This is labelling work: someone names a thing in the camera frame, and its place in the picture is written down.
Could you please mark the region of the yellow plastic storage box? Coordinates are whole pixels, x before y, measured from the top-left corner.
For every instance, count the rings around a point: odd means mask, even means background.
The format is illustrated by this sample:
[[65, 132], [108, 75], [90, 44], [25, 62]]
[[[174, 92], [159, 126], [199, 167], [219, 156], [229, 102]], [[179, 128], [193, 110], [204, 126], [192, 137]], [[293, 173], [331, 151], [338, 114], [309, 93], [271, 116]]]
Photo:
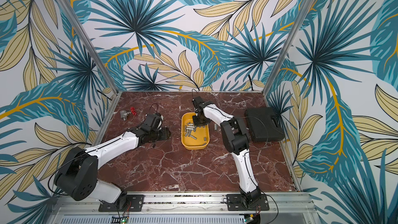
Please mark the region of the yellow plastic storage box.
[[209, 127], [196, 127], [193, 116], [195, 113], [185, 113], [181, 117], [181, 143], [187, 150], [204, 149], [210, 141]]

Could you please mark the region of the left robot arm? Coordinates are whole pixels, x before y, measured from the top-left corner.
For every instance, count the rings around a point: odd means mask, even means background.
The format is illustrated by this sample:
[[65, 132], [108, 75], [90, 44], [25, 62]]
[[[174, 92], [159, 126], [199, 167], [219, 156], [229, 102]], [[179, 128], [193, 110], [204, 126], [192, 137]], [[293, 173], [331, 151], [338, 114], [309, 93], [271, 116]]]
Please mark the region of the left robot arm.
[[87, 149], [73, 148], [55, 174], [54, 184], [75, 201], [97, 199], [110, 204], [124, 204], [123, 190], [98, 179], [98, 171], [109, 161], [144, 144], [165, 141], [171, 132], [162, 127], [160, 113], [148, 114], [137, 127], [120, 136]]

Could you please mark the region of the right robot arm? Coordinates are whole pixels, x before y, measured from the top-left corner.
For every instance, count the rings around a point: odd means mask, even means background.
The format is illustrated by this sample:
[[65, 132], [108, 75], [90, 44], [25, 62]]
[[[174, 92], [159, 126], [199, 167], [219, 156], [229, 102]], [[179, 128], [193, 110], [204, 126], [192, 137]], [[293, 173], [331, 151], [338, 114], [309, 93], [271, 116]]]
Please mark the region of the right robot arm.
[[213, 102], [205, 102], [200, 96], [193, 98], [196, 127], [214, 122], [221, 128], [222, 141], [233, 156], [239, 177], [239, 190], [243, 202], [251, 206], [261, 198], [261, 190], [255, 179], [249, 150], [249, 138], [245, 122], [219, 109]]

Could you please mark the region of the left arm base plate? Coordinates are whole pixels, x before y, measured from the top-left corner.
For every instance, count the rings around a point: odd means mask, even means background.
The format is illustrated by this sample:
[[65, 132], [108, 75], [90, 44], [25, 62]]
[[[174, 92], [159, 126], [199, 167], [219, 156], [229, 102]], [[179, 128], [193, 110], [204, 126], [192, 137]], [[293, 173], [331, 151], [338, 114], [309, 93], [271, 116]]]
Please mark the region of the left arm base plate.
[[101, 201], [98, 211], [105, 212], [141, 212], [144, 195], [123, 195], [115, 203]]

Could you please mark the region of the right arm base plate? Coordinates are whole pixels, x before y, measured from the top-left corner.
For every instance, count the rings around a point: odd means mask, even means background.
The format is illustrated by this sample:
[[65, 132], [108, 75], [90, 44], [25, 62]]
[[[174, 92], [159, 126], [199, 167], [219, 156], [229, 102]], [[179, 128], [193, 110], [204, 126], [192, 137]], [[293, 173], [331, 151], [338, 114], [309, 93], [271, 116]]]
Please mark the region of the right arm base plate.
[[241, 194], [227, 194], [224, 203], [228, 211], [269, 211], [268, 199], [265, 194], [254, 203], [246, 201]]

